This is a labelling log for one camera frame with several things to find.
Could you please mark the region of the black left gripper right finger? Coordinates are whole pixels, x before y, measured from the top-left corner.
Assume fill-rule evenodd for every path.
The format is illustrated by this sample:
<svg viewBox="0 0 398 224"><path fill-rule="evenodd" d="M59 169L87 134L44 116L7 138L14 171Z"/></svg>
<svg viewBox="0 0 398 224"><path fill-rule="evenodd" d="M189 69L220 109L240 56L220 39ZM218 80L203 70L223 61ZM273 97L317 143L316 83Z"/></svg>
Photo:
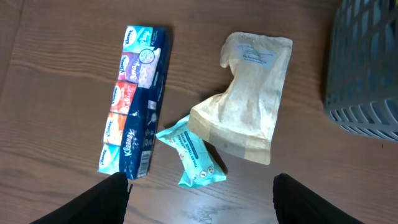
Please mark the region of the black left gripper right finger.
<svg viewBox="0 0 398 224"><path fill-rule="evenodd" d="M274 177L272 192L279 224L360 223L285 173Z"/></svg>

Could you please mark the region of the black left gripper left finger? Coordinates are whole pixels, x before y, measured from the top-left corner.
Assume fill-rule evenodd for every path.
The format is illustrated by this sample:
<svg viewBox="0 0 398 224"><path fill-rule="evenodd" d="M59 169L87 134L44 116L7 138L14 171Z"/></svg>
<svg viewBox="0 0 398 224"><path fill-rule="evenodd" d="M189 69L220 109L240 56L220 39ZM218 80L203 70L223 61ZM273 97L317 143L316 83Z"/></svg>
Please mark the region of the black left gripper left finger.
<svg viewBox="0 0 398 224"><path fill-rule="evenodd" d="M117 172L35 223L123 223L131 190L126 174Z"/></svg>

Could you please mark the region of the beige paper pouch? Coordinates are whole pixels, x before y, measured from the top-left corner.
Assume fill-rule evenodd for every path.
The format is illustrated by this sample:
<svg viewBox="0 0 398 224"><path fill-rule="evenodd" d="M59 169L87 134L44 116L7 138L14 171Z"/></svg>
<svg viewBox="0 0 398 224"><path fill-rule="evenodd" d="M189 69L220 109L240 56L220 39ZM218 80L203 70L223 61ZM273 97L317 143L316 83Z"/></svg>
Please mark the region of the beige paper pouch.
<svg viewBox="0 0 398 224"><path fill-rule="evenodd" d="M293 42L233 32L221 48L220 65L233 81L224 93L190 110L188 128L233 156L268 165Z"/></svg>

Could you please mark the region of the teal wipes packet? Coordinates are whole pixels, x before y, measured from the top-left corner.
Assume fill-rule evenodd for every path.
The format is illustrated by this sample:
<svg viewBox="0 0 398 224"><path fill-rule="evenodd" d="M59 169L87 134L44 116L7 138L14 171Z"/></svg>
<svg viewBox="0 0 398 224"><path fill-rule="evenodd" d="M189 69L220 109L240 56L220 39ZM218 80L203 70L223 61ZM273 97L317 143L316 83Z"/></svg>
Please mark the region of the teal wipes packet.
<svg viewBox="0 0 398 224"><path fill-rule="evenodd" d="M178 186L197 189L227 179L226 174L207 150L204 141L188 129L189 115L174 126L156 134L158 140L178 152L184 172Z"/></svg>

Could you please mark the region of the blue Kleenex tissue multipack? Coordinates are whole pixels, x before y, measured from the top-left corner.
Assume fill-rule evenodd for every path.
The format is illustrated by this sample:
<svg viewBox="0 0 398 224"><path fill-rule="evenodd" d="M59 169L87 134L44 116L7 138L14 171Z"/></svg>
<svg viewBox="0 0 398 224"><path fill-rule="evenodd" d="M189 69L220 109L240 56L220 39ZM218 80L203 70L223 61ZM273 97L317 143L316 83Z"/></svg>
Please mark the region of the blue Kleenex tissue multipack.
<svg viewBox="0 0 398 224"><path fill-rule="evenodd" d="M172 49L166 27L127 26L98 172L147 175Z"/></svg>

